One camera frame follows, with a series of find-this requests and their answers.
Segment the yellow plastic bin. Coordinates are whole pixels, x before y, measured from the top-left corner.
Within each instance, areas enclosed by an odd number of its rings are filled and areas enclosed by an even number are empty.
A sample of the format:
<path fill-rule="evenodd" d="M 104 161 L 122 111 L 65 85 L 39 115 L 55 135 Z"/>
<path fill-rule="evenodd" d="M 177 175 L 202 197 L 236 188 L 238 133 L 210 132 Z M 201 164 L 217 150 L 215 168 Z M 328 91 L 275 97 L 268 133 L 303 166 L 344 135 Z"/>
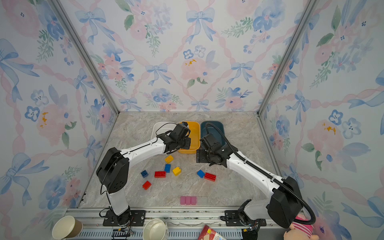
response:
<path fill-rule="evenodd" d="M 180 149 L 180 154 L 196 154 L 197 150 L 201 146 L 201 127 L 200 124 L 197 122 L 187 121 L 188 127 L 191 130 L 190 138 L 191 138 L 191 145 L 189 150 Z"/>

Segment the white plastic bin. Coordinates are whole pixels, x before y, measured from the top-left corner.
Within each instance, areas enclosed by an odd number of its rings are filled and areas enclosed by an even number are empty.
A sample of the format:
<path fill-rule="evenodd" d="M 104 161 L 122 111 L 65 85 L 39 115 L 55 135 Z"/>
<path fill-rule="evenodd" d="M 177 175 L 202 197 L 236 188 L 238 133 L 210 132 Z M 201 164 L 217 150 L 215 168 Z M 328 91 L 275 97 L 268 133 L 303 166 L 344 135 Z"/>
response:
<path fill-rule="evenodd" d="M 151 140 L 150 142 L 152 144 L 158 144 L 158 143 L 162 143 L 163 141 L 158 138 L 158 135 L 161 135 L 161 134 L 164 134 L 168 131 L 173 131 L 174 128 L 176 127 L 176 123 L 174 122 L 157 122 L 154 126 L 153 126 L 153 131 L 152 131 L 152 135 L 151 135 Z"/>

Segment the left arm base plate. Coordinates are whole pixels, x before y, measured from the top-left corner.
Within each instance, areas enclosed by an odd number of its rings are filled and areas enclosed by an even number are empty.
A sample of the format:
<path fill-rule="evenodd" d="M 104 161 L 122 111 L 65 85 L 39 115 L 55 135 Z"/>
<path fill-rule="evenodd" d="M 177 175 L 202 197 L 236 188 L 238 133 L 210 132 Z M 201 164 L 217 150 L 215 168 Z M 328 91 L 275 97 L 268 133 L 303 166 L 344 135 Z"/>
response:
<path fill-rule="evenodd" d="M 146 219 L 145 210 L 126 210 L 117 216 L 112 210 L 108 210 L 103 216 L 104 227 L 143 227 Z"/>

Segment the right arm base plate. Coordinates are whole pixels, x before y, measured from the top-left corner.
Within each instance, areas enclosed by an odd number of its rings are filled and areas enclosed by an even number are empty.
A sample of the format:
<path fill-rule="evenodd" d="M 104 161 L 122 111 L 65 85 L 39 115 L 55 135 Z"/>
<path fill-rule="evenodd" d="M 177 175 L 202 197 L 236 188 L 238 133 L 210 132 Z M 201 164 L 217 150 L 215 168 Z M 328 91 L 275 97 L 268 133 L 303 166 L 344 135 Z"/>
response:
<path fill-rule="evenodd" d="M 266 227 L 265 219 L 251 220 L 245 213 L 238 210 L 225 210 L 224 215 L 220 216 L 220 220 L 226 223 L 227 227 Z"/>

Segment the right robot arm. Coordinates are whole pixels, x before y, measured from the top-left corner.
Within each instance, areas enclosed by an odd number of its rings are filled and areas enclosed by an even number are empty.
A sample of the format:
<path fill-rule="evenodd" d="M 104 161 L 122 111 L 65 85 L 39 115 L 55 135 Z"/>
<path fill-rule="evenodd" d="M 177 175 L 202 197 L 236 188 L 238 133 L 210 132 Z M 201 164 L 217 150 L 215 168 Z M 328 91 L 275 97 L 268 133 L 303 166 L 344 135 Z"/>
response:
<path fill-rule="evenodd" d="M 246 200 L 238 209 L 238 221 L 252 226 L 256 220 L 271 219 L 288 228 L 303 208 L 295 179 L 277 176 L 247 158 L 231 144 L 222 145 L 212 134 L 200 139 L 203 156 L 212 165 L 221 165 L 240 174 L 267 197 L 265 201 Z"/>

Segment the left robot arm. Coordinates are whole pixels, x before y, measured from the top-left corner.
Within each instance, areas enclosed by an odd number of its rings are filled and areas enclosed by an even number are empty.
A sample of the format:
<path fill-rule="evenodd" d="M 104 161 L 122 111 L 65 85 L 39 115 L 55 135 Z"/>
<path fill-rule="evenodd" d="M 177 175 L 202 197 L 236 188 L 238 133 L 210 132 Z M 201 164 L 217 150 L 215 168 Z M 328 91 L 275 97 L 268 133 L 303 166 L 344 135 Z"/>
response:
<path fill-rule="evenodd" d="M 102 185 L 101 194 L 107 194 L 110 208 L 116 216 L 125 214 L 129 209 L 124 187 L 130 168 L 157 155 L 188 150 L 191 145 L 190 133 L 188 123 L 182 122 L 176 124 L 173 130 L 159 134 L 146 143 L 123 150 L 113 147 L 107 151 L 96 174 Z"/>

